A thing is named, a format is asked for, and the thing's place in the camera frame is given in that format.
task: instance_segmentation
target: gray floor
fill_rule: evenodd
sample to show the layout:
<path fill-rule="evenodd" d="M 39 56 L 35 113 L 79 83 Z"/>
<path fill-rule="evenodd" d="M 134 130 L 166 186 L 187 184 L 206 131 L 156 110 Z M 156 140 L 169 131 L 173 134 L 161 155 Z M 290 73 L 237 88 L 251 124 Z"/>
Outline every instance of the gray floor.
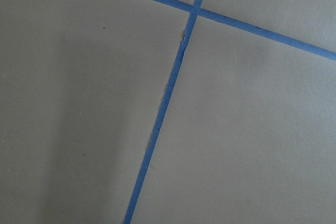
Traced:
<path fill-rule="evenodd" d="M 335 4 L 202 7 L 336 51 Z M 0 5 L 0 223 L 122 223 L 189 13 Z M 198 17 L 132 223 L 336 223 L 335 79 L 335 61 Z"/>

